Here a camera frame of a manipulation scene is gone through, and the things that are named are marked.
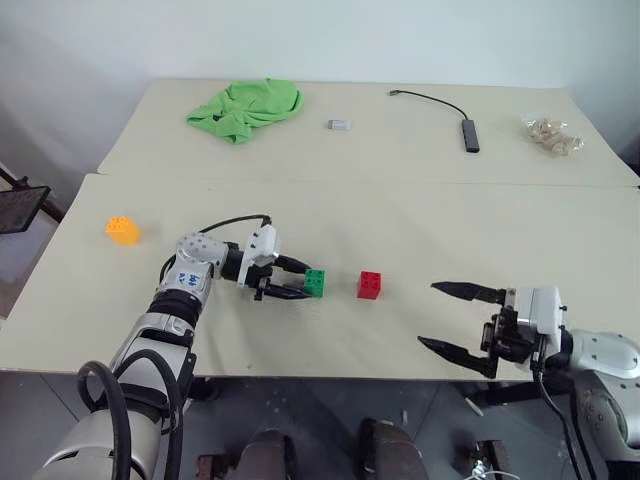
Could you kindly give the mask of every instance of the floor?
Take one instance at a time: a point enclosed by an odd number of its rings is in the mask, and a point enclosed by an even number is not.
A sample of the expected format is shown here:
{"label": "floor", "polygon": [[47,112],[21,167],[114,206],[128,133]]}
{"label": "floor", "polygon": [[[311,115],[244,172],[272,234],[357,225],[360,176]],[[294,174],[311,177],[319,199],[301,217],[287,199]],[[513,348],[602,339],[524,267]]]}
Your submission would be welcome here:
{"label": "floor", "polygon": [[[561,427],[539,401],[494,407],[479,417],[459,391],[468,386],[460,384],[227,378],[219,386],[217,399],[193,403],[185,415],[181,479],[195,478],[198,455],[239,453],[267,427],[293,438],[300,479],[352,479],[350,453],[360,421],[373,417],[401,425],[403,410],[404,428],[432,479],[466,477],[465,453],[486,439],[505,442],[511,471],[522,480],[575,478]],[[0,478],[30,478],[85,414],[73,376],[0,374]],[[159,467],[155,479],[161,478]]]}

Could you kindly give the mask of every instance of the green cloth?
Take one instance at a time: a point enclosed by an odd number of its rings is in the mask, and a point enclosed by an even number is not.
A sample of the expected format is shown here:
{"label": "green cloth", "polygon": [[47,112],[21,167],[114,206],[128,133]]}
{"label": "green cloth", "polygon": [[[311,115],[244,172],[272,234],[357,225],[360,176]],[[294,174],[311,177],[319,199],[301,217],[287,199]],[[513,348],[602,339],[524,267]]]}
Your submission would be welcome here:
{"label": "green cloth", "polygon": [[301,106],[302,94],[288,80],[234,82],[187,115],[187,123],[241,144],[251,138],[252,127],[284,120]]}

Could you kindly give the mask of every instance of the table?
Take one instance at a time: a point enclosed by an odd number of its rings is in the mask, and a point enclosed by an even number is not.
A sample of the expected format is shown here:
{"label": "table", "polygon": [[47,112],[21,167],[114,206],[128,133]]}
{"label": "table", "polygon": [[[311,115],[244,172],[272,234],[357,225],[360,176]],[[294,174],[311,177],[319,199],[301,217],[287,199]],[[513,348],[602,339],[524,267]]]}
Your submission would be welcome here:
{"label": "table", "polygon": [[[187,113],[228,84],[154,81],[98,172],[205,186],[229,180],[640,184],[564,89],[300,82],[305,105],[298,115],[230,145],[185,123]],[[459,113],[414,96],[390,97],[393,88],[462,107],[475,121],[480,153],[465,152]],[[551,156],[526,137],[524,114],[566,121],[584,138],[584,149]],[[329,130],[331,119],[351,120],[352,128]]]}
{"label": "table", "polygon": [[[630,188],[438,185],[427,182],[218,182],[194,188],[89,175],[0,335],[0,367],[75,371],[108,362],[153,296],[184,233],[269,213],[282,252],[327,272],[325,297],[266,299],[219,281],[194,345],[199,375],[474,380],[422,347],[417,335],[478,353],[494,306],[456,300],[440,280],[560,287],[571,328],[640,341],[640,194]],[[123,247],[113,215],[143,236]],[[243,243],[238,224],[216,238]],[[360,270],[382,273],[375,301],[355,298]],[[529,377],[502,363],[498,379]]]}

